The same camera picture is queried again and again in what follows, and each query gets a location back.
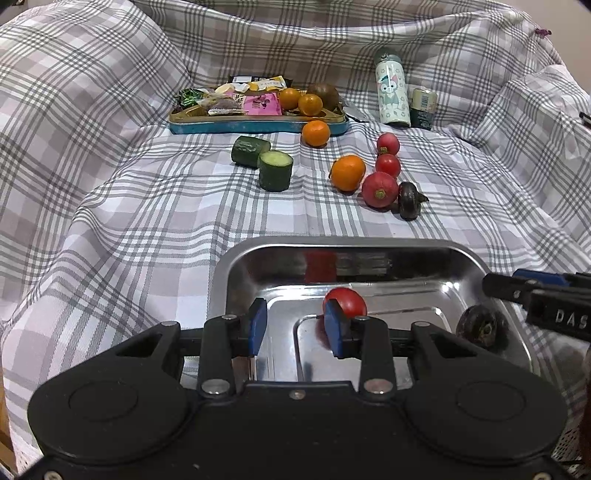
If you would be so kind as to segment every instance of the snack package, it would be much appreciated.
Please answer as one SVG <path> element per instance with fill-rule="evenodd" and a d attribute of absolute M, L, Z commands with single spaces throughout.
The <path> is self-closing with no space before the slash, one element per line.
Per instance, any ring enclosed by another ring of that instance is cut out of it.
<path fill-rule="evenodd" d="M 232 95 L 234 92 L 244 93 L 248 91 L 248 83 L 224 83 L 216 88 L 216 93 L 225 93 L 226 95 Z"/>
<path fill-rule="evenodd" d="M 242 110 L 246 115 L 281 115 L 281 105 L 273 92 L 244 96 Z"/>
<path fill-rule="evenodd" d="M 174 96 L 176 107 L 177 109 L 185 110 L 191 106 L 198 105 L 199 101 L 203 100 L 208 94 L 208 91 L 205 89 L 185 88 Z"/>
<path fill-rule="evenodd" d="M 244 113 L 241 102 L 233 97 L 225 96 L 218 99 L 207 109 L 208 115 L 242 115 Z"/>
<path fill-rule="evenodd" d="M 265 91 L 273 92 L 276 90 L 284 90 L 287 88 L 287 84 L 281 75 L 278 77 L 272 77 L 270 79 L 257 80 L 256 82 L 249 82 L 248 86 L 255 92 Z"/>
<path fill-rule="evenodd" d="M 286 79 L 283 75 L 281 76 L 288 87 L 291 87 L 292 79 Z M 228 83 L 251 83 L 258 82 L 259 80 L 266 80 L 268 76 L 253 76 L 253 75 L 229 75 Z"/>

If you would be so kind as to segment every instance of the thermos bottle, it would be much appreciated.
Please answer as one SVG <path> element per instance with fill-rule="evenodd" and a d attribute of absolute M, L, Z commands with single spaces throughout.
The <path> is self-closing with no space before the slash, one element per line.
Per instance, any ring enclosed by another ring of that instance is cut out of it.
<path fill-rule="evenodd" d="M 380 48 L 374 63 L 379 120 L 393 127 L 410 127 L 407 85 L 400 58 L 389 48 Z"/>

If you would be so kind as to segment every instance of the cucumber slice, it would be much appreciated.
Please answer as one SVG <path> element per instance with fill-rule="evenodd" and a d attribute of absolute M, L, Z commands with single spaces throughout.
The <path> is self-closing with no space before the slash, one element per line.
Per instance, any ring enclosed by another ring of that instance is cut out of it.
<path fill-rule="evenodd" d="M 277 150 L 259 155 L 259 185 L 268 192 L 283 192 L 290 187 L 294 159 Z"/>
<path fill-rule="evenodd" d="M 267 140 L 241 135 L 232 147 L 232 161 L 243 167 L 257 168 L 259 155 L 270 149 L 271 143 Z"/>

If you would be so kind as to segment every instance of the orange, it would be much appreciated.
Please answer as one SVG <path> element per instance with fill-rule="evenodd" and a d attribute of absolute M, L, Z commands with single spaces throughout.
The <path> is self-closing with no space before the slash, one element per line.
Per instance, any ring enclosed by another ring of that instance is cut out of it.
<path fill-rule="evenodd" d="M 301 129 L 301 136 L 311 147 L 321 147 L 330 138 L 330 128 L 322 120 L 312 120 Z"/>
<path fill-rule="evenodd" d="M 295 88 L 286 88 L 279 93 L 279 104 L 283 110 L 293 110 L 297 108 L 297 102 L 301 97 L 299 90 Z"/>
<path fill-rule="evenodd" d="M 300 97 L 297 106 L 303 115 L 316 116 L 322 111 L 322 98 L 313 93 L 306 93 Z"/>
<path fill-rule="evenodd" d="M 332 184 L 342 192 L 354 192 L 365 175 L 365 162 L 357 155 L 340 157 L 330 168 Z"/>

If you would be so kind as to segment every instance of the metal screw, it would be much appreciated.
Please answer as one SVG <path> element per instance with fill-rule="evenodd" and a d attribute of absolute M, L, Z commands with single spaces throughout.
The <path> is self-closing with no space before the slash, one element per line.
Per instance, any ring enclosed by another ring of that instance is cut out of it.
<path fill-rule="evenodd" d="M 59 473 L 49 470 L 48 472 L 45 472 L 45 475 L 43 475 L 43 480 L 63 480 L 63 478 Z"/>
<path fill-rule="evenodd" d="M 391 391 L 394 388 L 394 385 L 385 378 L 371 378 L 370 380 L 365 381 L 363 387 L 369 393 L 383 395 Z"/>
<path fill-rule="evenodd" d="M 230 383 L 223 378 L 210 378 L 201 384 L 201 389 L 210 395 L 223 395 L 230 390 Z"/>
<path fill-rule="evenodd" d="M 293 398 L 293 400 L 302 400 L 305 396 L 306 396 L 306 392 L 304 390 L 290 391 L 290 398 Z"/>

